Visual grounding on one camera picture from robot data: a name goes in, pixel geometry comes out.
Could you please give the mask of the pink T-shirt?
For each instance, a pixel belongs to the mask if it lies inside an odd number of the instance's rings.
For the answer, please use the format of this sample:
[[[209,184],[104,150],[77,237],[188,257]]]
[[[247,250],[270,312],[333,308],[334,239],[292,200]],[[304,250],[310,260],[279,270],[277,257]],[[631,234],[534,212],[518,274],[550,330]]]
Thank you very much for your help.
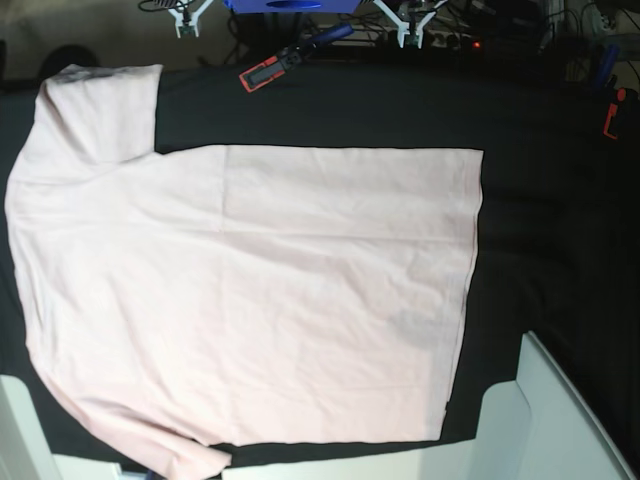
[[[161,67],[46,80],[5,212],[31,363],[168,479],[222,446],[440,437],[477,254],[471,149],[154,149]]]

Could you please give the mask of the black power strip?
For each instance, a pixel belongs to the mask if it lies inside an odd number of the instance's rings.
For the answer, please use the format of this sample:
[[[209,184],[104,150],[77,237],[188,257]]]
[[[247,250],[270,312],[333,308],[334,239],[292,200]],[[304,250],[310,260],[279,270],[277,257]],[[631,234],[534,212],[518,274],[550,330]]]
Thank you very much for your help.
[[[396,30],[374,30],[357,28],[355,32],[335,42],[336,46],[345,47],[398,47]],[[423,35],[422,49],[440,48],[459,51],[461,48],[480,48],[481,40],[466,33],[446,29],[426,30]]]

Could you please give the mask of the blue plastic box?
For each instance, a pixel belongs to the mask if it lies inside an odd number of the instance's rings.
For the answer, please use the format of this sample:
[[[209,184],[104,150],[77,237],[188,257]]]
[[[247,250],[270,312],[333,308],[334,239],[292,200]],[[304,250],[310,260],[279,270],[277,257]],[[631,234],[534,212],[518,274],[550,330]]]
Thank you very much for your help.
[[[352,13],[360,0],[229,0],[224,5],[238,14]]]

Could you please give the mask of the orange blue clamp top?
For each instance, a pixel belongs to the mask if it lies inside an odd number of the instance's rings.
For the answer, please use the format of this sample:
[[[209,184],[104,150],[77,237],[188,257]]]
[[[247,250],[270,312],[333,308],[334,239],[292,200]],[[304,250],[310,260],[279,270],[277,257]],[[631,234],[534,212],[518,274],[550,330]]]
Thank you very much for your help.
[[[297,68],[317,49],[343,39],[353,33],[354,29],[349,23],[335,25],[308,39],[296,44],[291,44],[280,50],[276,54],[241,73],[239,80],[248,93],[253,93]]]

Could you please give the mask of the orange blue clamp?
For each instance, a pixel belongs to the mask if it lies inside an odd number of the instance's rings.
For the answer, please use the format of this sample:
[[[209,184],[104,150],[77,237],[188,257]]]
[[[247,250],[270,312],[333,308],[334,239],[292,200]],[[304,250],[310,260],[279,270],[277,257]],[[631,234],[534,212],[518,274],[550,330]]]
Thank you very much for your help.
[[[622,135],[623,123],[626,120],[627,92],[625,88],[617,87],[617,76],[613,74],[619,54],[620,47],[616,44],[604,47],[591,82],[594,94],[606,105],[602,134],[614,141]]]
[[[308,39],[296,44],[291,44],[280,50],[276,54],[241,73],[239,80],[248,93],[253,93],[297,68],[317,49],[343,39],[353,33],[354,29],[349,23],[335,25]]]

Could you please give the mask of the orange blue clamp right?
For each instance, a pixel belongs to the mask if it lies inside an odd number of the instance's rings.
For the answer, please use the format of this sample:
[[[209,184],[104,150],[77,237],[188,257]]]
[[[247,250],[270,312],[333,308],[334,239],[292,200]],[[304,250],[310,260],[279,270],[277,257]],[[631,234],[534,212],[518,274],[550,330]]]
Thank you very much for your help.
[[[627,92],[625,88],[617,87],[617,76],[613,74],[619,54],[620,47],[616,44],[604,47],[591,82],[594,94],[606,105],[602,134],[614,141],[622,135],[623,123],[626,120]]]

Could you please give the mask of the black table cloth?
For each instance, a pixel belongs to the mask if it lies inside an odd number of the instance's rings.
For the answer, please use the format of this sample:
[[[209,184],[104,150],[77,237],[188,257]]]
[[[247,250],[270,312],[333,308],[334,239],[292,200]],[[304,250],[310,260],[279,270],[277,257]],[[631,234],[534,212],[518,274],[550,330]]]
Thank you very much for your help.
[[[45,81],[14,82],[1,91],[1,370],[26,384],[55,453],[143,468],[56,401],[26,346],[5,197]],[[476,261],[440,437],[225,444],[227,467],[468,440],[477,432],[485,392],[514,377],[527,330],[558,355],[626,460],[637,466],[639,128],[608,139],[605,111],[603,100],[569,92],[409,67],[307,66],[253,94],[232,68],[161,68],[154,137],[160,154],[211,145],[483,154]]]

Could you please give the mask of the white table frame left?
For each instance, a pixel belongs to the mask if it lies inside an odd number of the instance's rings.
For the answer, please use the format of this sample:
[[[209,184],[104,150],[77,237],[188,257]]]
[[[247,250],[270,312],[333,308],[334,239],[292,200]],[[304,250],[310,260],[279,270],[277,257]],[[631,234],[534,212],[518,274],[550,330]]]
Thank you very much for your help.
[[[120,479],[117,463],[54,455],[26,385],[1,376],[2,479]]]

